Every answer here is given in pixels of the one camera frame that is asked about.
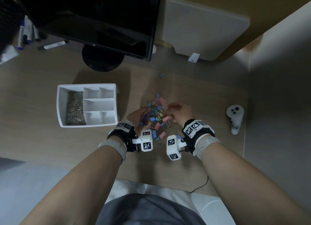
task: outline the person's right arm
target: person's right arm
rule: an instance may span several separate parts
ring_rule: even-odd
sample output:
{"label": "person's right arm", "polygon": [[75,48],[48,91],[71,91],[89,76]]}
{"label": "person's right arm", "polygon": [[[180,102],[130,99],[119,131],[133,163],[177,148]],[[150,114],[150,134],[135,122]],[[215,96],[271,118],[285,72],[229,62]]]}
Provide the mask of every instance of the person's right arm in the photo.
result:
{"label": "person's right arm", "polygon": [[[193,118],[191,107],[183,103],[170,104],[168,112],[182,127]],[[223,144],[208,145],[201,160],[236,224],[311,224],[285,191]]]}

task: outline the forearm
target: forearm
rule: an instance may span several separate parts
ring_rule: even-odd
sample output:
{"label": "forearm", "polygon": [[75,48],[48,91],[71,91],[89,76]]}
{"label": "forearm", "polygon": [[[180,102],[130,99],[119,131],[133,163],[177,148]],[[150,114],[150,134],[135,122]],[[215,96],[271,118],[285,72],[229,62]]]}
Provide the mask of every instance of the forearm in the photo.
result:
{"label": "forearm", "polygon": [[110,146],[96,149],[54,186],[21,224],[95,224],[121,160]]}
{"label": "forearm", "polygon": [[221,143],[204,149],[202,162],[237,224],[310,224],[276,183]]}

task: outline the white board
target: white board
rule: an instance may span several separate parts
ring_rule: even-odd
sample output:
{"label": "white board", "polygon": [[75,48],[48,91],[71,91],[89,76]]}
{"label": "white board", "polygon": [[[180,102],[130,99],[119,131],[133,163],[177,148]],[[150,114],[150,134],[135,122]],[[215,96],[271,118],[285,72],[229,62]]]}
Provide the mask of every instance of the white board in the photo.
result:
{"label": "white board", "polygon": [[155,37],[176,53],[215,60],[249,27],[249,18],[183,0],[161,0]]}

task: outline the gray wall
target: gray wall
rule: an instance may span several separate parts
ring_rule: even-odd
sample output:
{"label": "gray wall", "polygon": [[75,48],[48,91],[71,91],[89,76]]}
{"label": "gray wall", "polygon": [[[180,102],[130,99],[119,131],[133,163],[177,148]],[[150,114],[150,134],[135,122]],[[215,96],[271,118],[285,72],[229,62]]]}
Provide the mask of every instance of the gray wall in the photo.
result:
{"label": "gray wall", "polygon": [[311,3],[252,54],[245,158],[311,210]]}

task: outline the white controller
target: white controller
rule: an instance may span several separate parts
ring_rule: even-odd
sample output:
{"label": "white controller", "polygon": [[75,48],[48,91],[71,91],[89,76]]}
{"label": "white controller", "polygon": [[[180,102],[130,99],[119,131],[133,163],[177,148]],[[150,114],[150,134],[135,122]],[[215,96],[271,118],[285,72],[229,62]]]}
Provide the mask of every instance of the white controller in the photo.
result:
{"label": "white controller", "polygon": [[140,144],[143,152],[153,150],[153,141],[151,130],[142,130],[140,137],[132,140],[133,144]]}
{"label": "white controller", "polygon": [[231,133],[233,135],[237,135],[239,133],[241,123],[244,116],[244,109],[240,105],[231,105],[227,109],[227,115],[231,118]]}
{"label": "white controller", "polygon": [[176,135],[168,136],[166,139],[166,154],[170,160],[179,160],[181,153],[179,152],[182,147],[187,144],[181,138],[178,139]]}

